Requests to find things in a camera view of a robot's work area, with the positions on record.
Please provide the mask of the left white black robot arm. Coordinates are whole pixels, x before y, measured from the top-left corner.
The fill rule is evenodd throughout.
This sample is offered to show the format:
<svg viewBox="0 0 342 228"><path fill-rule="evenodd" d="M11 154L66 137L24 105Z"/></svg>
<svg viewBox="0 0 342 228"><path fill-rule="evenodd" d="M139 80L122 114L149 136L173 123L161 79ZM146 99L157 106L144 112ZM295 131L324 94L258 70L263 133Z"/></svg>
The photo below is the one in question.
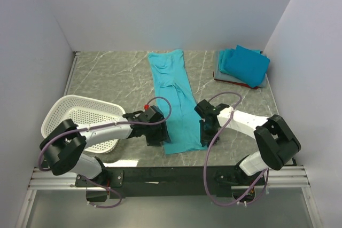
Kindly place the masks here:
<svg viewBox="0 0 342 228"><path fill-rule="evenodd" d="M83 153L86 148L109 140L144 136L147 145L159 145L168 139L164 115L155 105L144 111L126 113L116 120L77 125L71 119L62 121L40 144L38 168L55 176L73 172L86 177L94 186L106 182L107 173L100 159ZM42 167L46 160L48 168Z"/></svg>

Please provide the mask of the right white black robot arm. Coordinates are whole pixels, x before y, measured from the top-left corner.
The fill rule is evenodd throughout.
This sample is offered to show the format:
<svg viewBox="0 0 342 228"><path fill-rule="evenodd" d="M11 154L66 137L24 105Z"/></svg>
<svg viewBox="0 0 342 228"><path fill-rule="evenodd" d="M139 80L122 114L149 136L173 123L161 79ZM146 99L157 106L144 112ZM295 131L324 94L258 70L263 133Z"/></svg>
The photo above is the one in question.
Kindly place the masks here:
<svg viewBox="0 0 342 228"><path fill-rule="evenodd" d="M227 104L213 106L207 100L199 102L195 111L201 118L201 144L207 146L208 151L226 128L256 141L258 150L242 158L228 175L239 184L248 184L266 169L281 170L301 150L301 144L280 115L252 115Z"/></svg>

